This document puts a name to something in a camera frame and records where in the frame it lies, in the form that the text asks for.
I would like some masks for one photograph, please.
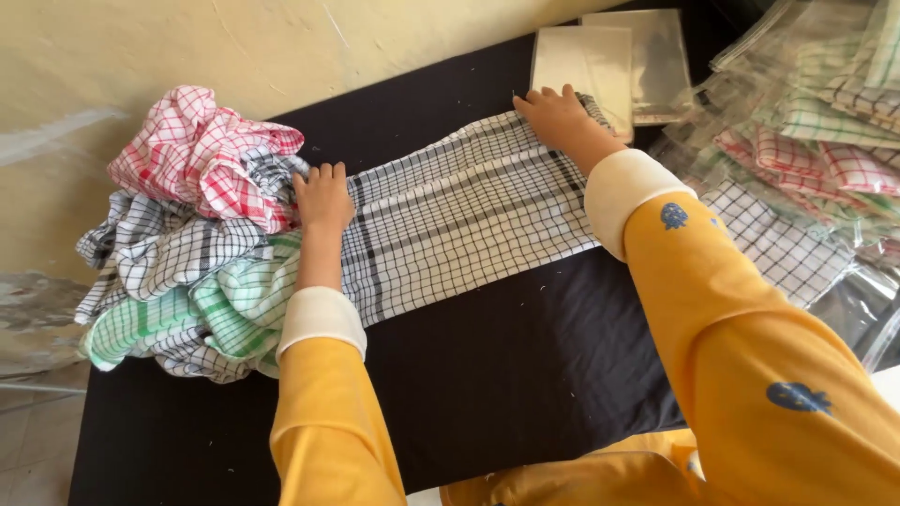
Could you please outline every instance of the black cloth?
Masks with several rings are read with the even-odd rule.
[[[619,9],[657,7],[683,9],[691,75],[706,77],[737,33],[706,0]],[[310,163],[344,160],[355,173],[510,110],[513,92],[528,89],[534,41],[503,42],[272,121],[305,134],[300,154]],[[636,146],[658,135],[638,129]],[[367,334],[365,365],[407,493],[683,425],[628,269],[602,248]],[[69,504],[276,503],[268,450],[276,400],[277,382],[259,374],[219,386],[168,376],[146,359],[92,371]]]

